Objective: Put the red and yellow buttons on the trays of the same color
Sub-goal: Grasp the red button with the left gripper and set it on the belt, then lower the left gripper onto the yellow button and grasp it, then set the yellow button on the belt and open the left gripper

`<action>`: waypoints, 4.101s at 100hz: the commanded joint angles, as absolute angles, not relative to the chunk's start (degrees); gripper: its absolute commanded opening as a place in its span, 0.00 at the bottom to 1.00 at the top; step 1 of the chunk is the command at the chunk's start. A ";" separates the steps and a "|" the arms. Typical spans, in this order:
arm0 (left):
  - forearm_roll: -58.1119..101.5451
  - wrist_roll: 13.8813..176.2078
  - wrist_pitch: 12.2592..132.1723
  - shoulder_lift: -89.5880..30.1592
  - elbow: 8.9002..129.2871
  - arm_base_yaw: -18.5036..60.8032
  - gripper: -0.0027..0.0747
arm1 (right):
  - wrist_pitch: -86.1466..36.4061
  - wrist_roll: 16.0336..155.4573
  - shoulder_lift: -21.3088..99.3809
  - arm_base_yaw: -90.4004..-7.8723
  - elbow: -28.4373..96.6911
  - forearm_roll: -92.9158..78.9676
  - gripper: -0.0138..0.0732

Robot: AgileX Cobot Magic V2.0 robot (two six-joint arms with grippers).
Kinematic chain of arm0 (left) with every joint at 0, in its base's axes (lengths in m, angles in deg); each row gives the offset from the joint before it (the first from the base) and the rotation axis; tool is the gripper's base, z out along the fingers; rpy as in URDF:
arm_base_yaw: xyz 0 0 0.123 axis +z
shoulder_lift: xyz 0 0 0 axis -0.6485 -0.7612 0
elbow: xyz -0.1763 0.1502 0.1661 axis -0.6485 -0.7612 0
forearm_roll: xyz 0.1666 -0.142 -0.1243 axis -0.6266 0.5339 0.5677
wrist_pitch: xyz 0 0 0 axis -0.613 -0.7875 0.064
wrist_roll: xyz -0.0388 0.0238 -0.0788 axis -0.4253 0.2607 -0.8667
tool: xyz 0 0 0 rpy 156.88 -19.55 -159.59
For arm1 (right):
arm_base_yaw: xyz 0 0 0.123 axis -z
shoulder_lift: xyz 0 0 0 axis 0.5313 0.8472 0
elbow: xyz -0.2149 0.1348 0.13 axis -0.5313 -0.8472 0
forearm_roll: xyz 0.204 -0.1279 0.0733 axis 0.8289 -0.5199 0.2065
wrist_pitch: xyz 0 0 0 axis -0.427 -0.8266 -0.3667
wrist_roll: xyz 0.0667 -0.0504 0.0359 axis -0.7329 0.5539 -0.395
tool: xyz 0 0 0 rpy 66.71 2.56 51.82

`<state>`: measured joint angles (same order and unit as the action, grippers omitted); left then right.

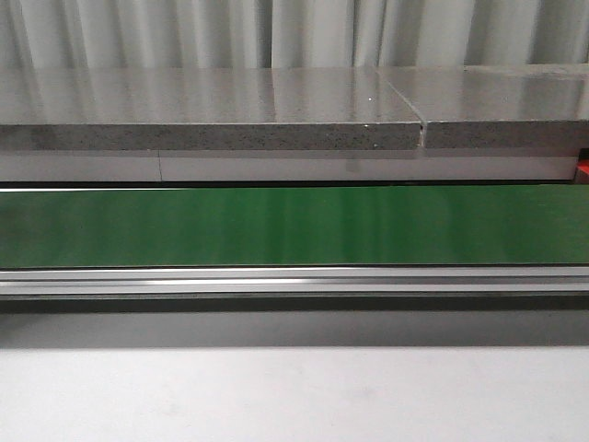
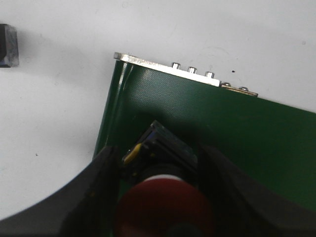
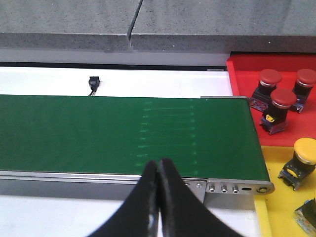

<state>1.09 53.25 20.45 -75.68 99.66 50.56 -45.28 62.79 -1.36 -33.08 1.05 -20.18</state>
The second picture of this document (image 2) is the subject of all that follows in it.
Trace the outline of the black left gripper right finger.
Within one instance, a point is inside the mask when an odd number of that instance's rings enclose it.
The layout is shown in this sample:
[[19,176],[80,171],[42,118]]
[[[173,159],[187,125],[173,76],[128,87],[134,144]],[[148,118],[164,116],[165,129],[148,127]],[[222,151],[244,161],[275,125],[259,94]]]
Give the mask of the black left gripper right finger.
[[217,237],[314,237],[316,213],[246,175],[215,147],[198,149],[199,188],[210,200]]

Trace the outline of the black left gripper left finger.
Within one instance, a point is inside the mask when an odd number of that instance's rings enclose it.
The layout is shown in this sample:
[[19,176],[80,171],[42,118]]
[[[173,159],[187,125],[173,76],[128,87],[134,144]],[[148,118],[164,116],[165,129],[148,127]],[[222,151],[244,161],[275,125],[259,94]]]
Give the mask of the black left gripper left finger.
[[119,194],[117,147],[105,146],[72,181],[0,222],[2,237],[109,237]]

